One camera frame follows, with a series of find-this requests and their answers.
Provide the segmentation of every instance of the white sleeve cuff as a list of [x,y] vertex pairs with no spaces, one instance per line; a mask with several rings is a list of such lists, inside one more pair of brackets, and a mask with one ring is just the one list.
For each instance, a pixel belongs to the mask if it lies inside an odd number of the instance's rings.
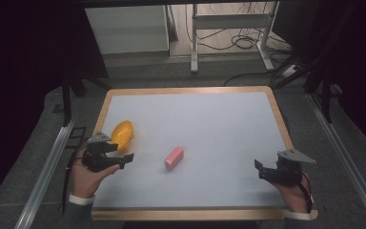
[[284,217],[289,219],[312,220],[311,214],[294,213],[288,210],[284,212]]
[[69,201],[77,205],[89,205],[94,202],[94,196],[92,198],[79,198],[70,194]]

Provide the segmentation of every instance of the gray carpet floor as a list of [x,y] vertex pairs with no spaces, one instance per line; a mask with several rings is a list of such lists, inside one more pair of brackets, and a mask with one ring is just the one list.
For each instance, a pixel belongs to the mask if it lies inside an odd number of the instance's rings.
[[[190,63],[183,59],[169,63],[146,63],[118,66],[107,64],[110,79],[103,81],[115,89],[170,88],[222,86],[230,77],[243,73],[227,86],[269,85],[270,75],[265,74],[258,55],[238,59],[200,58],[199,73],[190,73]],[[366,208],[350,181],[334,147],[326,136],[311,102],[302,91],[305,78],[297,79],[274,95],[282,114],[287,119],[291,140],[299,151],[314,158],[316,165],[304,165],[312,182],[315,208],[319,212],[314,228],[366,228]],[[81,130],[90,135],[98,118],[106,92],[89,81],[84,81],[87,94],[79,99],[81,106],[74,124],[75,134]],[[62,104],[60,89],[46,96],[45,110],[30,140],[10,173],[0,186],[0,228],[13,228],[27,202],[31,190],[51,150],[63,122],[58,113]],[[344,114],[336,99],[331,101],[334,126],[346,148],[366,179],[366,137]],[[69,139],[74,146],[77,139]],[[48,190],[38,209],[31,228],[54,228],[61,219],[59,210],[65,167],[72,148],[66,148],[52,176]],[[94,228],[121,228],[122,221],[96,221]],[[283,228],[282,221],[260,221],[259,228]]]

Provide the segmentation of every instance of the yellow object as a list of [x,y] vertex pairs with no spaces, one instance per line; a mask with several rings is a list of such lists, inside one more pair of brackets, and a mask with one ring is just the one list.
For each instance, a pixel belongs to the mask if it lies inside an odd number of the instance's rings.
[[112,131],[111,144],[118,144],[117,151],[121,153],[127,153],[130,150],[130,140],[132,135],[133,126],[129,120],[120,122]]

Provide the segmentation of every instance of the person's arm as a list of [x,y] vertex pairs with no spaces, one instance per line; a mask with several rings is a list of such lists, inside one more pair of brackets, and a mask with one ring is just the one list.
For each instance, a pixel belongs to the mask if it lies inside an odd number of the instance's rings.
[[[285,228],[311,228],[313,222],[311,221],[311,216],[307,210],[307,201],[299,187],[287,187],[276,183],[272,184],[280,192],[289,209],[284,214]],[[307,175],[302,177],[301,184],[307,189],[308,192],[311,192],[309,190],[309,180]]]
[[120,166],[114,165],[101,172],[94,173],[82,163],[81,157],[85,151],[80,151],[72,166],[72,192],[65,208],[64,217],[56,228],[88,229],[92,228],[92,206],[94,193],[100,182],[114,174]]

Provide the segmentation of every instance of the pink block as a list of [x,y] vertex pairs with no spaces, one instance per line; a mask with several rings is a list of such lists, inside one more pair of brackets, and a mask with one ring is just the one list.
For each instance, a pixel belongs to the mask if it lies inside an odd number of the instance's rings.
[[174,169],[177,163],[179,163],[179,161],[183,159],[183,155],[183,148],[181,148],[180,146],[174,148],[174,150],[165,159],[166,168],[170,171]]

